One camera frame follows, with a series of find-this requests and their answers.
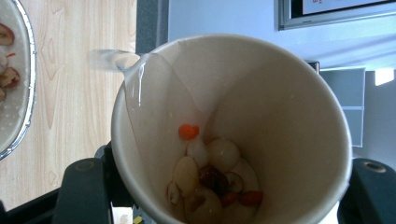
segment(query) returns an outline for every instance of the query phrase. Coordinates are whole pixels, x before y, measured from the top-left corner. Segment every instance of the wooden table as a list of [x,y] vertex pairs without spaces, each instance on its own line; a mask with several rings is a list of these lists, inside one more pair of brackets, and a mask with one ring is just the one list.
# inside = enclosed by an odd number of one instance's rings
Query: wooden table
[[[90,49],[134,51],[135,0],[21,0],[35,33],[36,104],[21,144],[0,161],[6,210],[62,184],[64,169],[110,141],[120,73],[91,70]],[[127,214],[118,217],[127,221]]]

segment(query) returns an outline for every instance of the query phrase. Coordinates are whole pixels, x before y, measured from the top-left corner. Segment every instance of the white wall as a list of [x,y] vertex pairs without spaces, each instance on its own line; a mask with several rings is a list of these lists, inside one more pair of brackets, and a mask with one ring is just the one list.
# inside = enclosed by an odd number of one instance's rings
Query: white wall
[[278,1],[170,0],[169,40],[240,34],[277,44],[322,68],[396,67],[396,16],[278,31]]

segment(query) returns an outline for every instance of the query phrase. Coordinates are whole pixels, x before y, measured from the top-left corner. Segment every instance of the food in cup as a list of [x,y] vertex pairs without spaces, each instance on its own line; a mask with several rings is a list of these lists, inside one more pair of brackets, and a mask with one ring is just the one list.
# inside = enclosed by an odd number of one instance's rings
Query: food in cup
[[194,139],[199,134],[197,125],[182,124],[178,128],[178,135],[184,140]]
[[[234,215],[239,206],[249,207],[250,212],[245,212],[246,216],[242,218],[249,220],[261,204],[263,192],[250,189],[251,186],[258,186],[257,177],[252,178],[252,174],[241,176],[245,171],[251,173],[252,169],[241,158],[236,144],[219,138],[205,145],[196,134],[188,140],[186,155],[175,166],[166,192],[168,202],[174,207],[182,206],[189,223],[224,222],[223,219]],[[248,187],[244,185],[247,176]]]

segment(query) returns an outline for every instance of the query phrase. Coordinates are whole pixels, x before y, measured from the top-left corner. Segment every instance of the food on plate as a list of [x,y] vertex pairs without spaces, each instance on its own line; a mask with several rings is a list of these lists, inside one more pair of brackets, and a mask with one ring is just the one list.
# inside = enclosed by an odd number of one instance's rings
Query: food on plate
[[6,99],[6,93],[0,88],[0,102],[4,101],[4,99]]
[[169,204],[175,211],[182,208],[182,216],[189,223],[228,222],[228,216],[235,215],[235,209],[247,214],[238,220],[249,220],[263,198],[251,167],[235,143],[219,138],[206,145],[198,137],[199,127],[192,127],[183,124],[178,129],[180,138],[189,141],[185,156],[177,161],[167,187]]
[[7,52],[7,46],[14,43],[15,35],[7,26],[0,23],[0,102],[6,100],[5,89],[14,88],[20,82],[20,74],[8,66],[8,59],[15,56]]
[[14,68],[8,67],[0,75],[0,88],[13,88],[17,86],[19,81],[20,75],[18,74],[18,72]]
[[14,43],[15,35],[7,26],[0,23],[0,45],[12,45]]

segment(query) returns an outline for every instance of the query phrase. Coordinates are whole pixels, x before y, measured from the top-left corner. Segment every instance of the white cabinet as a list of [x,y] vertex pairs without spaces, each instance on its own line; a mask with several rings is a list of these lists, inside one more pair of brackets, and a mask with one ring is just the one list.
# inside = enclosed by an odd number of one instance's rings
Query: white cabinet
[[346,115],[354,147],[362,147],[365,68],[328,69],[319,74],[330,86]]

